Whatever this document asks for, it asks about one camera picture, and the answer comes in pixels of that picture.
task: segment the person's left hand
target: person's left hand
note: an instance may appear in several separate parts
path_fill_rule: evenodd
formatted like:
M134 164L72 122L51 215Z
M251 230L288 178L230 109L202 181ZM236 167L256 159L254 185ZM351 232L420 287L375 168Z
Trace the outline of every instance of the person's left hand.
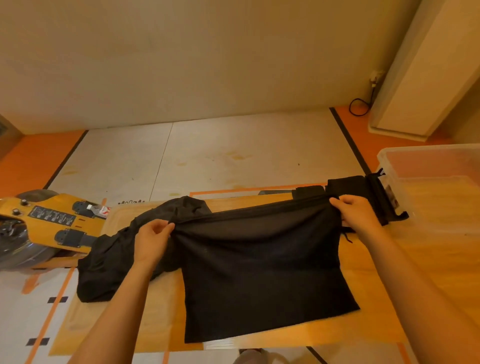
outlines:
M168 237L174 228L174 223L159 219L143 225L135 236L134 263L154 269L163 257Z

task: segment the yellow machine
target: yellow machine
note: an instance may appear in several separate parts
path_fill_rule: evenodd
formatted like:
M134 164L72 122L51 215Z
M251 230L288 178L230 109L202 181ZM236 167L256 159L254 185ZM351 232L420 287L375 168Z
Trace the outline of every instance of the yellow machine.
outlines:
M0 270L76 266L105 222L91 205L50 190L0 199Z

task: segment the table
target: table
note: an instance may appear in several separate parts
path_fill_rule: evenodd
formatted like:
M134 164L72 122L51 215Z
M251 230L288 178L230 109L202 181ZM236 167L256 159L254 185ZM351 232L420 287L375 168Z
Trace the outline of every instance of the table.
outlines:
M212 212L289 200L291 193L206 200ZM112 235L142 212L161 202L122 205L112 209L102 233ZM454 302L480 324L480 236L432 235L409 219L385 227L412 259ZM341 270L361 310L340 317L307 322L227 340L228 347L268 348L314 346L339 341L401 342L405 333L365 246L340 239ZM135 352L202 350L185 344L185 293L181 271L164 273L150 283ZM107 303L81 303L72 298L50 355L71 355Z

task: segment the drawstring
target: drawstring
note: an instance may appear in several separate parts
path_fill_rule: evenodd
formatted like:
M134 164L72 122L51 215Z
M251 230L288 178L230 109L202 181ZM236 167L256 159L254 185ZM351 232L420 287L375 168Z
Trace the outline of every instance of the drawstring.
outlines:
M353 241L348 238L347 233L346 233L345 231L342 231L342 234L343 234L343 236L345 236L345 239L346 239L348 242L353 243Z

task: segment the hand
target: hand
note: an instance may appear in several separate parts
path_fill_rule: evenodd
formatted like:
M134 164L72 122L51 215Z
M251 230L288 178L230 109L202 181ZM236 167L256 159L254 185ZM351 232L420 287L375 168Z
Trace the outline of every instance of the hand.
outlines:
M143 225L135 236L134 263L153 270L163 257L168 237L174 228L174 223L159 219Z
M362 241L383 234L382 226L366 198L344 194L339 200L331 197L330 203L340 210L342 220L355 230Z

